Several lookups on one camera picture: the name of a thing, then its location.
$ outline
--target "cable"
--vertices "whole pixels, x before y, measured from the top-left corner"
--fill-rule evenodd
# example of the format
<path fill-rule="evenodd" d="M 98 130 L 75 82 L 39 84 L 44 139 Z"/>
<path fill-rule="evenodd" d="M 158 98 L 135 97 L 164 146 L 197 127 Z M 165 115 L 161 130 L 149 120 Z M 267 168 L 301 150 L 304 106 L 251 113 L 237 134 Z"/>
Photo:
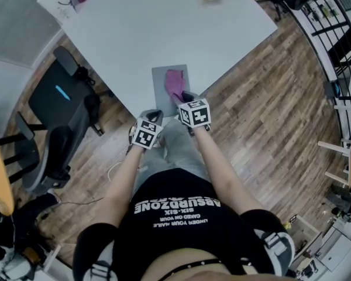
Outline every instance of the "cable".
<path fill-rule="evenodd" d="M 111 172 L 111 170 L 113 170 L 117 165 L 120 165 L 122 162 L 118 162 L 118 163 L 116 163 L 114 166 L 112 166 L 109 170 L 108 170 L 108 179 L 109 179 L 109 181 L 110 182 L 112 182 L 112 180 L 111 180 L 111 178 L 110 178 L 110 176 L 109 176 L 109 173 Z"/>
<path fill-rule="evenodd" d="M 98 201 L 100 201 L 100 200 L 102 200 L 102 199 L 104 199 L 104 198 L 99 198 L 99 199 L 92 200 L 92 201 L 90 201 L 90 202 L 86 202 L 86 203 L 78 203 L 78 202 L 62 202 L 62 203 L 59 203 L 59 204 L 55 205 L 53 209 L 55 209 L 55 208 L 57 208 L 58 206 L 61 206 L 61 205 L 63 205 L 63 204 L 89 205 L 89 204 L 92 204 L 92 203 L 96 203 L 96 202 L 98 202 Z"/>

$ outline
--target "pink towel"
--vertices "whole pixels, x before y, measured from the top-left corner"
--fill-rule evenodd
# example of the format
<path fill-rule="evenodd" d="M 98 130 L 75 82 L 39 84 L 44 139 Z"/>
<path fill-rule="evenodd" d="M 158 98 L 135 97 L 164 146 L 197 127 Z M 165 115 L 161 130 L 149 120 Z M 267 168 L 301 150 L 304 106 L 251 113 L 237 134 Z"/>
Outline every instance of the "pink towel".
<path fill-rule="evenodd" d="M 182 92 L 185 89 L 186 81 L 183 79 L 183 71 L 167 70 L 165 89 L 170 98 L 174 101 L 174 96 L 183 101 Z"/>

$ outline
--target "wooden floor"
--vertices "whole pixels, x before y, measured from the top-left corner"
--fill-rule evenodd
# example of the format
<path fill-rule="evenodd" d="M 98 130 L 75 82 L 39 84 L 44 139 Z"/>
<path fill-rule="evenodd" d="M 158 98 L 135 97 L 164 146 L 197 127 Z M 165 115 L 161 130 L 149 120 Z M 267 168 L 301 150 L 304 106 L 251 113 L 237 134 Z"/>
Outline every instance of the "wooden floor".
<path fill-rule="evenodd" d="M 262 6 L 274 19 L 272 4 Z M 60 44 L 88 65 L 67 38 Z M 27 100 L 53 59 L 50 55 L 39 67 L 15 109 L 29 122 L 37 120 Z M 92 76 L 99 80 L 95 73 Z M 211 105 L 211 135 L 248 189 L 283 221 L 300 214 L 320 230 L 331 217 L 331 205 L 324 198 L 331 180 L 324 171 L 330 167 L 332 173 L 341 171 L 345 161 L 316 144 L 323 140 L 338 145 L 340 139 L 336 114 L 325 99 L 324 80 L 316 55 L 287 14 L 276 32 L 204 93 Z M 134 121 L 117 98 L 103 100 L 105 135 L 87 132 L 70 164 L 71 180 L 58 192 L 63 202 L 86 203 L 104 195 L 107 172 L 123 159 L 128 129 Z M 7 133 L 15 132 L 11 119 Z M 41 144 L 43 138 L 44 134 L 37 136 L 37 141 Z M 4 153 L 8 155 L 10 147 Z M 20 183 L 15 185 L 15 193 L 23 202 L 28 199 Z M 52 238 L 50 243 L 63 245 L 60 256 L 67 263 L 72 261 L 78 233 L 95 212 L 96 204 L 65 204 L 40 222 L 41 231 Z"/>

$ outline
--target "chair wheel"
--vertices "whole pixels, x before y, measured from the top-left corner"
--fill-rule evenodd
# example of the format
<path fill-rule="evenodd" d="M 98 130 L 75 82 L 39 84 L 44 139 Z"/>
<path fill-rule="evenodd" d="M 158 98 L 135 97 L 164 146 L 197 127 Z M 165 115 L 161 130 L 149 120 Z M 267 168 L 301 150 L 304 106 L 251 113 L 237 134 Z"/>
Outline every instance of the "chair wheel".
<path fill-rule="evenodd" d="M 96 84 L 96 81 L 95 81 L 94 79 L 89 78 L 89 79 L 87 80 L 87 83 L 88 83 L 89 85 L 91 85 L 91 86 L 94 86 L 94 85 Z"/>

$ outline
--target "desk leg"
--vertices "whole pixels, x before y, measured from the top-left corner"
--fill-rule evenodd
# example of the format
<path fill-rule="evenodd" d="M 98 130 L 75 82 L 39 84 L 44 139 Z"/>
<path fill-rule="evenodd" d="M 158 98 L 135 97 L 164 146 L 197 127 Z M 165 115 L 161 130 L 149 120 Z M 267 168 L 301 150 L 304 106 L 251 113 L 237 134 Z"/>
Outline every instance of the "desk leg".
<path fill-rule="evenodd" d="M 336 176 L 336 175 L 334 175 L 334 174 L 332 174 L 332 173 L 329 173 L 329 172 L 325 172 L 325 175 L 328 176 L 328 177 L 330 177 L 330 178 L 332 178 L 332 179 L 334 179 L 334 180 L 337 180 L 337 181 L 343 183 L 344 185 L 349 186 L 348 181 L 345 180 L 345 179 L 343 179 L 343 178 L 341 178 L 341 177 L 338 177 L 338 176 Z"/>
<path fill-rule="evenodd" d="M 317 145 L 319 145 L 320 147 L 328 148 L 328 149 L 343 153 L 343 154 L 350 155 L 350 149 L 348 148 L 343 148 L 341 146 L 336 146 L 336 145 L 332 145 L 331 143 L 325 143 L 325 142 L 317 142 Z"/>

